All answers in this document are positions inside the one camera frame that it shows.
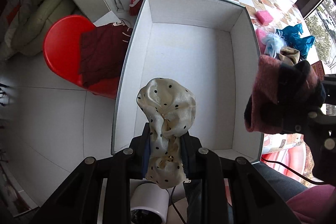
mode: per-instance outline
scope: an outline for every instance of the beige cloth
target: beige cloth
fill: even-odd
[[[162,189],[189,182],[183,171],[180,137],[194,122],[195,96],[174,80],[155,78],[140,90],[137,104],[151,130],[146,179]]]
[[[287,46],[281,48],[278,56],[282,62],[290,66],[296,65],[300,60],[300,52],[295,48]]]

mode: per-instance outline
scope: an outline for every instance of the black cable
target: black cable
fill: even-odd
[[[275,161],[275,160],[266,160],[264,159],[263,157],[261,157],[262,160],[266,161],[266,162],[271,162],[271,163],[275,163],[275,164],[280,164],[282,165],[283,167],[285,167],[286,169],[288,169],[289,171],[293,172],[295,175],[299,176],[300,178],[310,182],[311,184],[315,184],[315,185],[326,185],[326,184],[329,184],[329,183],[326,183],[326,182],[318,182],[318,181],[313,181],[303,175],[301,175],[300,173],[296,172],[295,170],[293,170],[292,168],[288,167],[287,165],[283,164],[282,162],[280,161]]]
[[[172,206],[174,207],[175,211],[177,212],[178,216],[179,216],[180,219],[182,220],[183,224],[187,224],[187,223],[185,222],[185,220],[183,219],[182,215],[180,214],[179,210],[176,208],[175,204],[173,203],[173,198],[172,198],[172,197],[173,197],[173,193],[174,193],[174,191],[175,191],[175,188],[176,188],[176,186],[174,186],[174,188],[173,188],[173,190],[172,190],[172,192],[171,192],[171,194],[170,194],[170,202],[171,202]]]

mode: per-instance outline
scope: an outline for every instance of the black trash bag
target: black trash bag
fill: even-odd
[[[161,224],[162,219],[156,213],[148,210],[137,209],[131,211],[131,221],[134,224]]]

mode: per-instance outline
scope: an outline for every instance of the teal cloth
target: teal cloth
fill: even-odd
[[[301,23],[296,24],[295,26],[287,26],[282,30],[277,29],[276,33],[285,40],[288,47],[297,49],[303,59],[307,58],[308,51],[315,42],[315,37],[312,35],[303,38],[300,37],[299,33],[303,33]]]

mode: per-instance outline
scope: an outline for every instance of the white tile floor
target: white tile floor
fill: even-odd
[[[9,95],[0,118],[8,168],[41,206],[87,156],[110,156],[115,100],[93,95],[52,73],[42,53],[15,55],[0,68]]]

